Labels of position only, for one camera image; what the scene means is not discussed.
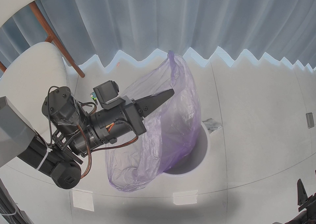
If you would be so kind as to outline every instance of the curtain fold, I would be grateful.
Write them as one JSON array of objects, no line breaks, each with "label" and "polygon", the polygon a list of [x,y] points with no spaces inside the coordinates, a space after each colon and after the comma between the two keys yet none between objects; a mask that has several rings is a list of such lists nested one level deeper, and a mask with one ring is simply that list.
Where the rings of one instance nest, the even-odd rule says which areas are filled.
[{"label": "curtain fold", "polygon": [[[316,67],[316,0],[38,0],[43,14],[82,64],[97,54],[104,66],[118,50],[136,60],[156,48],[208,59],[218,46],[232,59],[248,49],[260,59]],[[44,41],[28,6],[0,29],[0,60],[8,66]]]}]

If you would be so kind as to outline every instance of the floor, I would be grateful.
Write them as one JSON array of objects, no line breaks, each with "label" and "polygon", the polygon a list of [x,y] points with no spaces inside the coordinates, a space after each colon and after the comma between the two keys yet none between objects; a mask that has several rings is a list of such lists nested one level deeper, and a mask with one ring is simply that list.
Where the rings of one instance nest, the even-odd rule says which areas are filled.
[{"label": "floor", "polygon": [[[315,72],[268,54],[258,61],[247,50],[235,62],[221,48],[210,56],[204,60],[191,48],[184,55],[202,119],[223,124],[211,133],[210,152],[194,173],[160,175],[142,190],[123,193],[109,185],[105,155],[98,151],[89,175],[74,190],[62,190],[14,159],[0,168],[0,177],[19,208],[35,224],[272,224],[294,218],[297,180],[308,195],[316,192],[316,127],[306,123],[306,113],[316,113]],[[69,87],[86,102],[94,86],[114,80],[124,90],[165,57],[155,50],[136,62],[119,51],[104,68],[94,56],[81,66],[83,79],[67,68]]]}]

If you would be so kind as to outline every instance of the chair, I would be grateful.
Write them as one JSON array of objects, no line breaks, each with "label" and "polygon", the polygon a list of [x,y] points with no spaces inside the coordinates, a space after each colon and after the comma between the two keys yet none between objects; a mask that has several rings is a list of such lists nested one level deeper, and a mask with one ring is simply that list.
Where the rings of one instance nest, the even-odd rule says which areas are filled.
[{"label": "chair", "polygon": [[48,88],[52,85],[68,85],[65,64],[59,50],[81,77],[84,77],[84,73],[58,40],[34,0],[0,0],[0,27],[29,3],[48,37],[45,42],[35,44],[23,52],[7,69],[0,64],[4,72],[0,79],[0,96],[7,96],[34,129],[42,134],[48,130],[48,121],[41,112]]}]

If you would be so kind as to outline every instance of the blue-gray curtain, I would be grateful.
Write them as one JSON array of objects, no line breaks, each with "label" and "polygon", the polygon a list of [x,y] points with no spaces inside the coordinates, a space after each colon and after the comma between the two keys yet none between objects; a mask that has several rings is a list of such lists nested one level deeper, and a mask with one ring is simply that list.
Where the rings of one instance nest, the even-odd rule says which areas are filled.
[{"label": "blue-gray curtain", "polygon": [[[300,60],[316,67],[315,0],[37,0],[78,64],[94,54],[106,66],[121,49],[143,60],[154,49],[209,58],[217,46],[236,59]],[[8,66],[46,33],[29,7],[0,29],[0,60]]]}]

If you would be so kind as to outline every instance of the brown wood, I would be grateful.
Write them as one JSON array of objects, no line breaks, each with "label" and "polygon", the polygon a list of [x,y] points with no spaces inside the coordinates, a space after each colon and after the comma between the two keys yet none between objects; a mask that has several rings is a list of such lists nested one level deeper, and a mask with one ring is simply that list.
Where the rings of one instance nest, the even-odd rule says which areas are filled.
[{"label": "brown wood", "polygon": [[53,41],[53,38],[50,35],[48,35],[45,41],[51,43]]},{"label": "brown wood", "polygon": [[0,62],[0,70],[5,72],[7,68]]},{"label": "brown wood", "polygon": [[72,67],[76,70],[76,72],[81,76],[82,78],[85,76],[84,72],[79,68],[79,66],[76,64],[76,62],[73,60],[73,58],[70,56],[64,45],[61,43],[61,41],[58,39],[48,22],[46,21],[45,17],[43,16],[42,12],[36,5],[35,1],[31,2],[29,4],[33,14],[39,21],[39,23],[42,25],[46,33],[48,34],[48,37],[46,40],[50,37],[52,41],[54,41],[54,44],[56,47],[60,50],[60,52],[65,56],[65,58],[68,60],[68,62],[72,65]]}]

